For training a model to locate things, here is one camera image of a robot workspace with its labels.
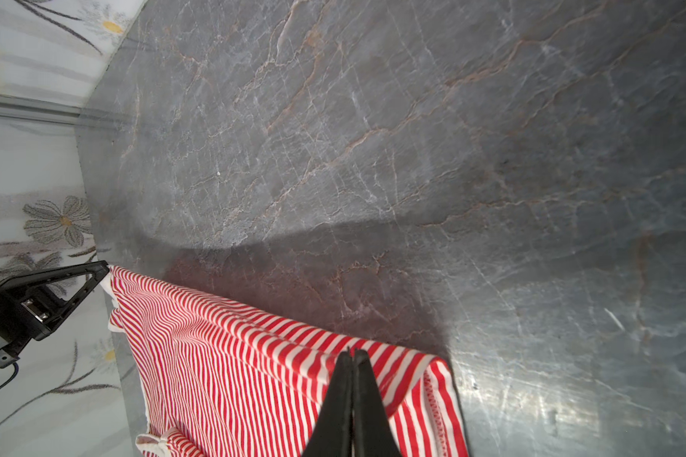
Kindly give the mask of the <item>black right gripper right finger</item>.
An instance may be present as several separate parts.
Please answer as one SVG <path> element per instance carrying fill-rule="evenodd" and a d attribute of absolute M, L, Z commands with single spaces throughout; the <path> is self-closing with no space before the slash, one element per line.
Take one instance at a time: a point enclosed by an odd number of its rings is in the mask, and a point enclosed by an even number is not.
<path fill-rule="evenodd" d="M 354 352 L 354 456 L 401 457 L 365 350 Z"/>

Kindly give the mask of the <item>red white striped tank top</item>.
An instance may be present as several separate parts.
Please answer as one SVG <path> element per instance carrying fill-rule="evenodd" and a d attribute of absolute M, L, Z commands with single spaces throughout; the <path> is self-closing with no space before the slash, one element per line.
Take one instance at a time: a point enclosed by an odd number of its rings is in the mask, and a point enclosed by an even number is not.
<path fill-rule="evenodd" d="M 114 267 L 111 331 L 126 336 L 145 401 L 145 456 L 298 456 L 342 352 L 364 350 L 405 456 L 468 452 L 455 382 L 434 355 L 325 331 Z"/>

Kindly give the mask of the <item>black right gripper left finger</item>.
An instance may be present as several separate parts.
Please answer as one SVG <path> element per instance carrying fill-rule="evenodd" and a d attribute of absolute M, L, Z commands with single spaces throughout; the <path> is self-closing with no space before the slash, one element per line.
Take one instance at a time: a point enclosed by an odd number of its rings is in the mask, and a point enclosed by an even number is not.
<path fill-rule="evenodd" d="M 342 352 L 337 357 L 331 383 L 302 457 L 352 455 L 353 394 L 354 361 L 349 352 Z"/>

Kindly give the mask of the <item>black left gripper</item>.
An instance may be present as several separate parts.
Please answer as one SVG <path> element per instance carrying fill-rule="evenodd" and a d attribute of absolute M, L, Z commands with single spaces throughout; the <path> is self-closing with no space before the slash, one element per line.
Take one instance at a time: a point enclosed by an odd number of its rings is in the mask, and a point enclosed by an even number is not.
<path fill-rule="evenodd" d="M 110 273 L 105 261 L 22 273 L 0 281 L 0 369 L 19 360 L 32 341 L 54 334 Z M 85 283 L 68 299 L 51 286 L 72 278 Z"/>

